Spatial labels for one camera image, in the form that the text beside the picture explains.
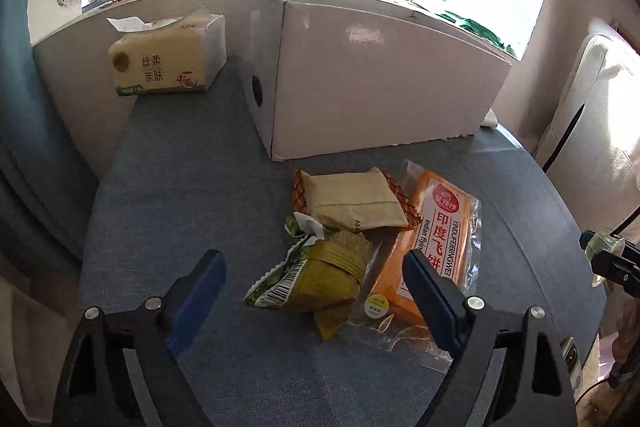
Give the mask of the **person's right hand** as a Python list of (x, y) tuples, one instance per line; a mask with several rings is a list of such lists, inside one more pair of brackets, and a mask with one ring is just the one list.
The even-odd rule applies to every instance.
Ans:
[(634, 344), (639, 339), (639, 299), (626, 301), (623, 314), (618, 319), (617, 337), (612, 344), (616, 363), (625, 363)]

